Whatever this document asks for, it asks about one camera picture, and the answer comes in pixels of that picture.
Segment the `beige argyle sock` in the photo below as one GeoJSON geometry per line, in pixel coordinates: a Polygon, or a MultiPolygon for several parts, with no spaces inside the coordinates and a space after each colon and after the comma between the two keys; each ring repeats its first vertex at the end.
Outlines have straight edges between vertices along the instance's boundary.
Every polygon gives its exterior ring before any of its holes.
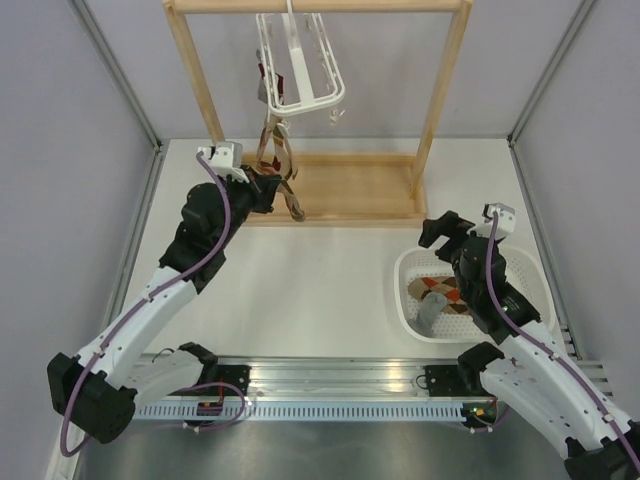
{"type": "Polygon", "coordinates": [[[419,302],[422,302],[429,293],[443,295],[447,300],[447,304],[441,310],[443,314],[470,314],[466,303],[461,298],[456,280],[452,276],[418,277],[408,284],[407,290],[409,295],[419,302]]]}
{"type": "Polygon", "coordinates": [[[284,197],[291,218],[296,222],[304,222],[306,214],[302,209],[290,179],[296,179],[298,166],[289,142],[285,120],[267,110],[256,152],[257,170],[268,175],[279,175],[282,182],[278,192],[284,197]]]}

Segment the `beige argyle sock front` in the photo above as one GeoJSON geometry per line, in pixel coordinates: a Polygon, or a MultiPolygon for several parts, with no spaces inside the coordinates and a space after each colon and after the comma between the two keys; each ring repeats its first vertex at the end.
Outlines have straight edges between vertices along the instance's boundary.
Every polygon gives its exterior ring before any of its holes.
{"type": "Polygon", "coordinates": [[[422,302],[429,293],[443,295],[447,300],[447,304],[441,310],[443,314],[470,314],[466,303],[461,298],[456,280],[452,276],[418,277],[408,284],[407,290],[409,295],[419,302],[422,302]]]}

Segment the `grey sock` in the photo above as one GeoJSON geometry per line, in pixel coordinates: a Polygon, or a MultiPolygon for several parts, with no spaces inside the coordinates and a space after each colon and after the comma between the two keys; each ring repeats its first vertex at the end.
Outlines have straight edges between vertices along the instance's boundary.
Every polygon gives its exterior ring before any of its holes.
{"type": "Polygon", "coordinates": [[[430,336],[439,314],[447,304],[448,300],[443,294],[428,293],[422,300],[413,320],[413,329],[420,335],[430,336]]]}

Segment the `white plastic clip hanger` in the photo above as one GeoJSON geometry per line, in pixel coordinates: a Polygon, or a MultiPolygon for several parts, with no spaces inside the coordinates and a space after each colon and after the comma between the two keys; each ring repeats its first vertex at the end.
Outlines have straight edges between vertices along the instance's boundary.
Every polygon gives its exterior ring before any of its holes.
{"type": "Polygon", "coordinates": [[[261,89],[260,100],[273,114],[283,119],[308,114],[315,111],[340,107],[346,96],[346,86],[328,38],[324,20],[319,13],[304,13],[304,27],[297,25],[297,14],[293,3],[286,3],[286,11],[281,14],[259,13],[255,16],[259,35],[259,47],[256,51],[259,60],[261,89]],[[297,97],[293,101],[285,100],[285,79],[278,72],[276,55],[274,54],[273,27],[281,27],[286,52],[290,61],[294,80],[294,92],[297,97]],[[324,75],[324,87],[313,86],[309,68],[310,56],[305,53],[302,34],[307,33],[316,55],[320,71],[324,75]]]}

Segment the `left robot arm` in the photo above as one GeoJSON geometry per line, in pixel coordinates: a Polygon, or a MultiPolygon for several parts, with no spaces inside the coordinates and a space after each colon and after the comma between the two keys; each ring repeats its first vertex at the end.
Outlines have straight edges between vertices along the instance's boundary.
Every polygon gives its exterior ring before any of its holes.
{"type": "Polygon", "coordinates": [[[181,390],[207,395],[217,387],[217,357],[197,343],[187,342],[144,367],[136,363],[213,280],[226,260],[225,247],[247,218],[272,212],[281,176],[249,166],[241,170],[243,181],[214,174],[193,187],[173,241],[134,303],[75,355],[58,353],[50,360],[46,373],[53,409],[63,418],[63,456],[79,451],[68,444],[72,427],[107,444],[139,409],[181,390]]]}

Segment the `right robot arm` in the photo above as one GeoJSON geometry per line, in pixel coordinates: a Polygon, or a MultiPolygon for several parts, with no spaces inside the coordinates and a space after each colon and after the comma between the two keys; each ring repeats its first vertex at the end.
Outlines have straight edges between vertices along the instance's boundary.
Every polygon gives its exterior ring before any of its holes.
{"type": "Polygon", "coordinates": [[[488,204],[476,225],[448,211],[423,223],[418,244],[445,243],[475,325],[489,341],[457,359],[458,385],[505,403],[556,450],[572,479],[636,479],[639,423],[615,405],[559,346],[539,312],[507,279],[500,242],[515,229],[513,209],[488,204]]]}

